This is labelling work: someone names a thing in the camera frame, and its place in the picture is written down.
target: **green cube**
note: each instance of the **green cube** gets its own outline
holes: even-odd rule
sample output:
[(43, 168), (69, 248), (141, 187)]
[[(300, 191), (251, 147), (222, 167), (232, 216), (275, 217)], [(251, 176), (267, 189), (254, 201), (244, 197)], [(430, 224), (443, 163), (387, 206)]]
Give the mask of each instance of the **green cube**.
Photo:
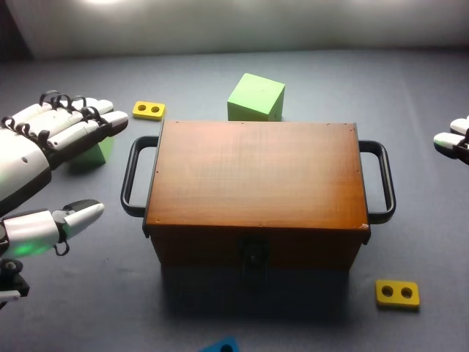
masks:
[(285, 84), (245, 73), (228, 99), (228, 121), (281, 121)]
[(90, 167), (96, 167), (103, 165), (107, 162), (111, 151), (112, 146), (114, 145), (114, 138), (108, 137), (102, 142), (96, 144), (91, 149), (88, 149), (86, 152), (80, 154), (74, 158), (70, 165), (73, 168), (83, 168), (88, 169)]

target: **gray table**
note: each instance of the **gray table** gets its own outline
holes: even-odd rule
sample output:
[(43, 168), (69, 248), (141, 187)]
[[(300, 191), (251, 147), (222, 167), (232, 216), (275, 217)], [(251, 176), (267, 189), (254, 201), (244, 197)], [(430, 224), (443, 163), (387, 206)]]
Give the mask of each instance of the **gray table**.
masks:
[[(165, 103), (180, 120), (225, 120), (245, 72), (287, 85), (284, 120), (357, 122), (388, 149), (397, 197), (390, 222), (373, 226), (349, 275), (271, 271), (266, 291), (240, 287), (237, 270), (162, 271), (141, 219), (119, 191), (133, 140), (157, 122), (130, 120), (111, 160), (74, 175), (66, 166), (18, 210), (78, 199), (103, 217), (53, 252), (23, 260), (29, 297), (0, 311), (1, 351), (193, 352), (226, 336), (241, 351), (469, 351), (469, 166), (438, 154), (432, 137), (469, 114), (469, 54), (317, 51), (92, 59), (0, 66), (0, 107), (11, 114), (47, 89), (106, 98), (131, 113)], [(132, 200), (146, 199), (154, 150), (141, 156)], [(369, 208), (384, 208), (377, 161), (363, 156)], [(415, 281), (419, 313), (380, 311), (374, 281)]]

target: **wooden box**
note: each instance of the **wooden box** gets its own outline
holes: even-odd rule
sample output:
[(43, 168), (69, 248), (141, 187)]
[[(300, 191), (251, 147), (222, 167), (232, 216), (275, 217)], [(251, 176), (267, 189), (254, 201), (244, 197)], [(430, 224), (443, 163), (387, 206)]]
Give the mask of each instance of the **wooden box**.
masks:
[(370, 237), (370, 220), (385, 222), (394, 212), (381, 155), (388, 210), (368, 213), (354, 123), (167, 120), (147, 206), (134, 207), (128, 199), (138, 152), (157, 142), (147, 136), (134, 144), (122, 204), (144, 215), (163, 265), (236, 266), (251, 258), (278, 268), (348, 270)]

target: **yellow block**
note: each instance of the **yellow block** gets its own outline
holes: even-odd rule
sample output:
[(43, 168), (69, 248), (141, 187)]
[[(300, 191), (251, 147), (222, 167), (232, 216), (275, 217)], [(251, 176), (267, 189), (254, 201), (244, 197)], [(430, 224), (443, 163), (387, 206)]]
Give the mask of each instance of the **yellow block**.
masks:
[(376, 302), (379, 306), (417, 309), (420, 306), (415, 282), (376, 281)]
[(164, 115), (164, 104), (137, 101), (133, 107), (133, 116), (137, 119), (160, 121)]

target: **metal handle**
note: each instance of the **metal handle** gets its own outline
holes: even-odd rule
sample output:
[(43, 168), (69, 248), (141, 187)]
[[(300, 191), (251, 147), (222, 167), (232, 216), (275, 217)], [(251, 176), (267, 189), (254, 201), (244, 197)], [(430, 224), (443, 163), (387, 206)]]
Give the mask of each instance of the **metal handle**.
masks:
[(396, 211), (396, 194), (394, 193), (391, 169), (389, 168), (388, 152), (384, 146), (375, 141), (358, 141), (360, 153), (373, 153), (380, 162), (381, 180), (383, 182), (386, 211), (369, 213), (370, 224), (384, 224), (388, 222)]
[(122, 183), (122, 190), (120, 193), (120, 202), (125, 212), (136, 218), (143, 218), (145, 216), (145, 207), (129, 204), (130, 194), (132, 193), (133, 187), (133, 178), (135, 177), (137, 163), (139, 162), (139, 154), (144, 148), (157, 147), (158, 138), (158, 136), (140, 137), (134, 141), (132, 148), (130, 149), (127, 169), (125, 170), (124, 182)]

